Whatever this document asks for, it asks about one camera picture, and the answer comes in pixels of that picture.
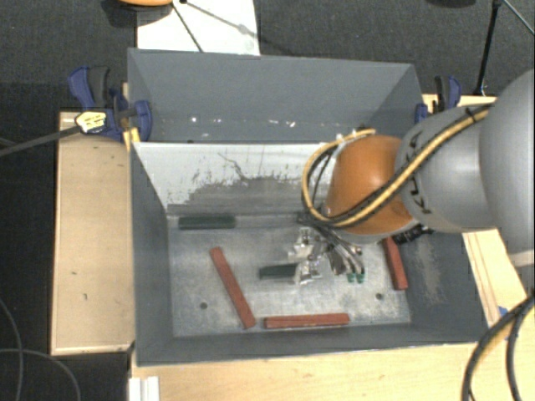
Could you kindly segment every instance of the black wire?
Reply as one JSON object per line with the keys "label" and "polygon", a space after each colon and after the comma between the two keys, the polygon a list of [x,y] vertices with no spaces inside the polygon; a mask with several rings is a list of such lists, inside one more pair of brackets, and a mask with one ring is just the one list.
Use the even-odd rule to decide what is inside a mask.
{"label": "black wire", "polygon": [[518,391],[517,377],[515,375],[515,367],[514,367],[515,345],[517,343],[518,332],[520,331],[520,327],[522,326],[522,323],[527,313],[533,307],[533,303],[534,303],[533,295],[531,295],[528,299],[529,301],[524,304],[521,311],[518,313],[517,320],[513,324],[511,333],[509,334],[509,339],[507,340],[507,353],[506,353],[507,381],[509,382],[509,389],[511,390],[512,398],[515,401],[521,400],[520,393]]}
{"label": "black wire", "polygon": [[38,351],[33,351],[29,349],[22,349],[20,351],[19,349],[0,349],[0,354],[6,354],[6,353],[17,353],[22,352],[25,355],[33,355],[35,357],[40,357],[49,360],[50,362],[56,364],[58,367],[60,367],[67,376],[69,376],[70,381],[73,384],[74,391],[76,391],[76,400],[82,401],[82,393],[80,391],[80,386],[78,385],[78,381],[76,380],[76,377],[74,376],[73,372],[69,370],[69,367],[67,367],[65,364],[63,364],[61,361],[59,361],[57,358],[54,358],[47,353],[42,353]]}
{"label": "black wire", "polygon": [[173,10],[175,11],[176,15],[178,16],[178,18],[181,20],[181,23],[182,25],[184,26],[184,28],[186,29],[187,33],[189,34],[189,36],[191,37],[191,40],[193,40],[193,43],[196,45],[197,49],[199,49],[199,52],[200,53],[204,53],[204,50],[202,50],[201,48],[201,45],[199,44],[199,42],[197,42],[195,36],[193,35],[193,33],[191,32],[191,30],[189,29],[189,27],[187,26],[186,24],[186,21],[184,21],[184,18],[182,17],[181,13],[178,11],[178,9],[176,8],[175,4],[172,3],[171,6],[173,7]]}
{"label": "black wire", "polygon": [[17,151],[30,149],[32,147],[35,147],[36,145],[43,145],[51,141],[57,141],[57,140],[60,140],[64,137],[68,137],[73,134],[79,134],[79,132],[80,132],[80,128],[78,126],[73,126],[71,128],[62,129],[59,132],[54,132],[53,134],[45,135],[45,136],[36,138],[35,140],[26,141],[25,143],[16,144],[16,145],[7,147],[5,149],[1,149],[0,157],[10,155]]}
{"label": "black wire", "polygon": [[479,360],[481,359],[481,356],[483,352],[485,351],[485,348],[489,345],[489,343],[497,336],[497,334],[510,322],[516,320],[523,308],[533,301],[533,294],[526,298],[524,301],[522,301],[520,304],[515,306],[512,310],[510,310],[508,313],[503,315],[503,317],[500,318],[500,320],[483,335],[483,337],[479,340],[479,343],[477,344],[476,348],[472,352],[472,355],[470,356],[470,360],[468,361],[468,364],[466,365],[465,369],[465,375],[462,381],[462,390],[461,390],[461,400],[462,401],[470,401],[471,395],[471,379],[474,374],[474,370],[476,369],[476,365],[479,363]]}
{"label": "black wire", "polygon": [[20,401],[21,393],[23,391],[23,381],[24,381],[23,341],[20,338],[20,332],[18,331],[17,323],[13,319],[13,315],[10,313],[8,307],[6,306],[6,303],[4,303],[1,298],[0,298],[0,307],[2,308],[6,317],[8,317],[8,321],[11,324],[11,328],[13,329],[13,334],[15,335],[15,339],[17,340],[16,351],[18,352],[18,383],[17,383],[17,393],[15,395],[15,401]]}
{"label": "black wire", "polygon": [[76,391],[76,399],[77,401],[81,401],[81,391],[80,387],[78,385],[78,381],[76,380],[76,377],[74,376],[73,372],[69,370],[69,368],[61,363],[58,359],[48,355],[47,353],[41,353],[29,349],[23,348],[23,341],[20,337],[20,332],[18,331],[17,323],[13,319],[13,315],[10,313],[8,307],[3,302],[2,298],[0,298],[0,308],[4,311],[6,317],[8,317],[8,321],[11,324],[11,327],[13,329],[13,334],[15,335],[15,338],[17,340],[17,347],[16,348],[6,348],[1,349],[0,348],[0,354],[6,354],[6,353],[18,353],[18,383],[17,383],[17,393],[15,395],[15,401],[20,401],[21,394],[23,391],[23,381],[24,381],[24,354],[26,355],[33,355],[41,358],[46,358],[47,360],[56,363],[61,369],[63,369],[67,375],[69,376],[71,382],[73,383],[74,390]]}
{"label": "black wire", "polygon": [[319,171],[318,178],[316,179],[316,183],[314,184],[314,189],[312,193],[312,199],[311,199],[312,206],[314,206],[314,202],[316,201],[316,194],[318,193],[319,181],[324,175],[325,169],[327,169],[327,166],[329,165],[329,162],[331,161],[331,157],[333,157],[332,151],[328,153],[327,159],[325,160],[324,165],[321,167],[321,170]]}
{"label": "black wire", "polygon": [[533,30],[533,27],[531,25],[529,25],[529,23],[526,21],[526,19],[524,18],[524,16],[518,12],[518,10],[508,2],[508,0],[502,0],[505,5],[511,10],[511,12],[520,20],[521,23],[524,24],[524,27],[527,28],[527,30],[535,36],[535,31]]}

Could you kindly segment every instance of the cable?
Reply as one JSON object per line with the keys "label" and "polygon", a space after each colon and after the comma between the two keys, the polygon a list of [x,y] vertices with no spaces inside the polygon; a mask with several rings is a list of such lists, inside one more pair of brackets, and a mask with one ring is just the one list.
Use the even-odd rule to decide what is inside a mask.
{"label": "cable", "polygon": [[[12,349],[0,349],[0,354],[17,353],[17,352],[21,352],[21,351],[19,349],[14,349],[14,348],[12,348]],[[29,349],[22,349],[22,352],[25,355],[33,355],[35,357],[41,357],[41,358],[47,359],[47,360],[51,361],[52,363],[56,364],[62,370],[64,370],[65,373],[69,376],[70,381],[72,382],[72,384],[74,386],[74,390],[76,391],[76,399],[77,399],[77,401],[82,401],[82,393],[80,391],[80,386],[78,385],[78,381],[76,380],[76,377],[74,376],[73,372],[69,370],[69,367],[67,367],[65,364],[63,364],[58,359],[48,355],[47,353],[42,353],[42,352],[38,352],[38,351],[32,351],[32,350],[29,350]]]}
{"label": "cable", "polygon": [[462,401],[470,401],[470,397],[472,397],[473,399],[473,394],[471,393],[471,379],[474,374],[474,370],[476,369],[476,366],[479,363],[479,360],[481,359],[483,352],[485,352],[485,348],[500,333],[500,331],[507,326],[507,324],[509,324],[510,322],[520,317],[520,313],[522,310],[524,310],[524,307],[526,307],[527,305],[530,305],[527,309],[531,308],[532,302],[533,302],[533,294],[530,297],[526,298],[524,301],[522,301],[520,304],[515,306],[508,313],[503,315],[503,317],[501,317],[500,320],[496,324],[494,324],[493,327],[489,328],[489,330],[480,339],[476,348],[472,352],[472,355],[470,356],[470,360],[468,361],[468,364],[466,365],[465,375],[462,381],[462,390],[461,390]]}
{"label": "cable", "polygon": [[517,320],[512,326],[511,334],[509,334],[509,339],[507,340],[507,353],[506,353],[506,365],[507,365],[507,381],[509,382],[509,389],[511,390],[512,398],[515,401],[520,401],[520,393],[518,392],[517,377],[515,375],[514,368],[514,355],[515,355],[515,345],[517,343],[518,332],[527,313],[533,307],[534,297],[531,295],[528,298],[528,302],[524,304],[520,312],[518,313]]}
{"label": "cable", "polygon": [[23,348],[23,342],[20,337],[20,332],[18,331],[17,323],[13,319],[13,315],[10,313],[8,307],[3,302],[3,300],[0,298],[0,307],[4,311],[6,317],[8,317],[8,321],[11,324],[11,327],[13,329],[13,334],[15,335],[15,338],[17,340],[17,347],[16,348],[5,348],[0,349],[0,354],[7,354],[7,353],[18,353],[18,383],[17,383],[17,393],[15,395],[15,401],[20,401],[22,391],[23,391],[23,381],[24,381],[24,354],[26,355],[33,355],[41,358],[46,358],[49,361],[52,361],[53,363],[56,363],[61,369],[63,369],[67,375],[69,376],[71,382],[73,383],[74,390],[76,391],[76,399],[77,401],[81,401],[82,395],[80,391],[80,387],[78,385],[78,381],[76,380],[76,377],[74,376],[73,372],[69,370],[69,368],[61,363],[58,359],[48,355],[47,353],[41,353],[38,351],[33,351],[29,349]]}
{"label": "cable", "polygon": [[453,138],[455,135],[462,132],[464,129],[472,126],[476,122],[484,119],[487,116],[487,109],[491,105],[484,105],[478,107],[473,112],[466,109],[465,115],[455,120],[446,126],[435,137],[431,138],[427,143],[422,145],[416,152],[412,160],[406,162],[401,168],[396,171],[394,176],[378,190],[368,195],[364,200],[357,204],[352,209],[335,217],[327,217],[321,214],[313,207],[308,192],[309,171],[316,159],[321,157],[322,153],[330,150],[348,140],[357,140],[366,135],[373,134],[372,129],[365,129],[348,135],[341,140],[333,141],[320,147],[314,153],[303,170],[302,177],[302,196],[305,209],[308,213],[318,220],[318,224],[326,224],[333,227],[347,227],[356,226],[360,222],[370,218],[381,207],[385,206],[388,201],[392,200],[395,194],[401,187],[410,179],[410,177],[426,162],[426,160],[445,142]]}
{"label": "cable", "polygon": [[535,36],[535,31],[533,30],[533,27],[529,25],[529,23],[522,16],[522,14],[518,12],[518,10],[512,4],[508,2],[508,0],[502,0],[502,1],[511,10],[511,12],[514,13],[514,15],[520,20],[520,22],[524,24],[524,27],[526,27],[529,30],[529,32]]}
{"label": "cable", "polygon": [[309,172],[311,168],[313,169],[315,165],[318,164],[319,159],[323,159],[326,156],[326,153],[331,149],[336,149],[339,145],[346,143],[348,141],[352,140],[358,140],[361,138],[364,138],[365,136],[375,134],[375,129],[362,129],[358,131],[354,131],[349,135],[346,135],[345,137],[339,138],[335,141],[332,141],[330,143],[327,143],[325,145],[322,145],[319,149],[317,149],[312,156],[307,160],[307,163],[304,166],[303,175],[301,177],[301,191],[302,191],[302,199],[305,204],[305,208],[318,220],[320,221],[328,221],[329,218],[326,216],[323,216],[320,214],[316,209],[313,207],[313,203],[310,198],[310,192],[308,191],[308,184],[310,181],[309,178]]}
{"label": "cable", "polygon": [[191,32],[191,30],[188,28],[188,26],[186,24],[186,21],[184,21],[184,18],[182,17],[181,13],[176,8],[175,4],[172,3],[171,6],[173,7],[173,10],[175,11],[175,13],[178,16],[178,18],[181,20],[181,23],[184,26],[184,28],[186,29],[186,31],[189,34],[189,36],[191,37],[191,40],[193,40],[193,43],[196,45],[197,49],[199,49],[199,52],[200,53],[204,53],[204,50],[202,50],[201,45],[199,44],[199,42],[197,42],[195,36]]}
{"label": "cable", "polygon": [[23,380],[24,380],[23,341],[20,338],[20,332],[18,331],[17,323],[13,319],[13,315],[10,313],[8,307],[6,306],[6,303],[4,303],[1,298],[0,298],[0,307],[2,308],[6,317],[8,317],[8,321],[11,324],[11,328],[13,329],[13,334],[15,335],[15,339],[17,340],[16,351],[18,352],[18,383],[17,383],[17,394],[15,395],[15,401],[20,401],[21,393],[23,391]]}
{"label": "cable", "polygon": [[79,134],[80,128],[78,126],[73,126],[72,128],[62,129],[59,132],[54,132],[53,134],[45,135],[43,137],[36,138],[35,140],[26,141],[25,143],[12,145],[5,149],[0,150],[0,157],[10,155],[17,151],[22,151],[25,149],[30,149],[36,145],[42,145],[49,143],[50,141],[57,141],[64,137],[68,137],[73,134]]}

